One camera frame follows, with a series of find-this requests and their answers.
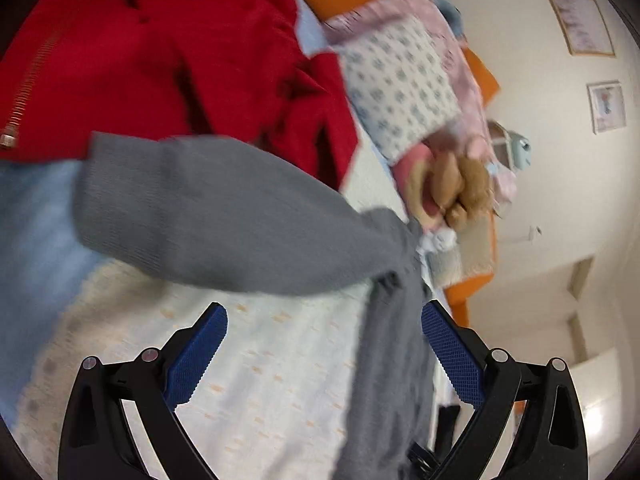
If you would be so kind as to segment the grey checked patchwork pillow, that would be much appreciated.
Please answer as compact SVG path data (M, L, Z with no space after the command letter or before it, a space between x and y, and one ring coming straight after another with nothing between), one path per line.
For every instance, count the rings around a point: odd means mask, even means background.
M447 288L470 278L493 274L496 267L495 218L485 214L470 222L457 234L456 242L448 250L425 254L431 283Z

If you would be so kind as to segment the large framed wall picture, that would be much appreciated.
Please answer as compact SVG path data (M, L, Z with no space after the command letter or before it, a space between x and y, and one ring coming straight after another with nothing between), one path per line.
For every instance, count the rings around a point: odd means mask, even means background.
M549 0L570 55L615 58L608 26L597 0Z

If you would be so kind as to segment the grey fleece zip jacket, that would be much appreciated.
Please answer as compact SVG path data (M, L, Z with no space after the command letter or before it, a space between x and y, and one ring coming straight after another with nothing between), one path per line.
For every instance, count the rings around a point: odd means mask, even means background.
M98 133L74 222L86 247L183 285L311 296L370 282L333 474L416 476L409 450L425 436L434 359L415 221L356 211L285 160L223 136Z

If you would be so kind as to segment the pink patchwork pillow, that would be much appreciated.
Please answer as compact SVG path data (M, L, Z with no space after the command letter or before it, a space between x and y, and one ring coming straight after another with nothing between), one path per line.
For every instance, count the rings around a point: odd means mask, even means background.
M498 204L513 202L516 177L512 170L498 162L485 115L485 98L495 95L497 81L480 60L469 63L471 51L454 36L433 0L372 0L354 10L327 18L322 25L329 43L338 44L407 15L413 15L423 23L458 99L461 114L449 126L450 138L458 145L465 144L467 140L484 143L480 154L488 159L491 166L495 200Z

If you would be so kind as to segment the daisy print white blanket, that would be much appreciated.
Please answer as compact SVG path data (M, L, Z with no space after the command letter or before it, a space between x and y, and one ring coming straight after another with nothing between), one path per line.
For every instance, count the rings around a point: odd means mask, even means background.
M81 163L70 202L87 160ZM387 208L408 221L390 170L360 136L339 192L352 208ZM188 403L186 433L221 479L337 479L346 440L359 332L372 285L280 296L225 292L153 278L103 255L38 352L11 432L47 479L58 474L58 442L83 358L129 361L190 326L216 302L228 332Z

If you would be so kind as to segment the white plush sheep toy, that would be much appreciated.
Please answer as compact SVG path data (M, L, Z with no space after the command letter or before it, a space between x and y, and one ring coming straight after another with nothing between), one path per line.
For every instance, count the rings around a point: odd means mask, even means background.
M441 254L453 250L457 242L457 232L448 226L441 226L423 234L420 249L424 254Z

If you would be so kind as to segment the small framed wall picture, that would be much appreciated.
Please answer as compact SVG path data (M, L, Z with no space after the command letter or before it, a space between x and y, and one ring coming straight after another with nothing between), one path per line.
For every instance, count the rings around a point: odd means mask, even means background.
M588 84L587 90L594 134L626 127L623 86L618 80Z

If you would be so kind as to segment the brown plush bear toy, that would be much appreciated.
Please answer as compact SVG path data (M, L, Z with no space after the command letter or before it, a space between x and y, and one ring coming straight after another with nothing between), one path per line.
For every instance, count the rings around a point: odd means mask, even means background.
M430 192L446 225L457 232L489 214L494 203L491 177L484 164L450 152L435 157Z

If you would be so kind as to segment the red knit zip jacket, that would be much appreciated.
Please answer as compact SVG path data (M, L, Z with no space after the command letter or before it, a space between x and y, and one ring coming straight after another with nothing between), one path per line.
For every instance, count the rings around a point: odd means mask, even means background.
M338 188L358 139L295 0L39 0L1 59L1 156L83 159L93 133L230 136Z

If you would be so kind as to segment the blue floral white pillow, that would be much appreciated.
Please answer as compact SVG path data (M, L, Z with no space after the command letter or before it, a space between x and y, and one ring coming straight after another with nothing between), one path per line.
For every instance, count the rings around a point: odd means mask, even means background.
M461 114L435 41L415 16L333 47L364 130L390 165Z

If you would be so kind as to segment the light blue bed cover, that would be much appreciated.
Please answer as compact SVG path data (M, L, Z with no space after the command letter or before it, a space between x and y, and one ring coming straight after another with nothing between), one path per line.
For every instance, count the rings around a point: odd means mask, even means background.
M103 258L79 244L70 202L81 163L1 164L1 416L23 389L58 317Z

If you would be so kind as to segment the pink rainbow plush cushion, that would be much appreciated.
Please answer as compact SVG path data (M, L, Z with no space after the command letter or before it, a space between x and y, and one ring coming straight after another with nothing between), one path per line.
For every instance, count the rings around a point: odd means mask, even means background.
M416 144L392 167L397 191L410 218L419 221L424 232L437 230L444 214L431 191L433 152L424 144Z

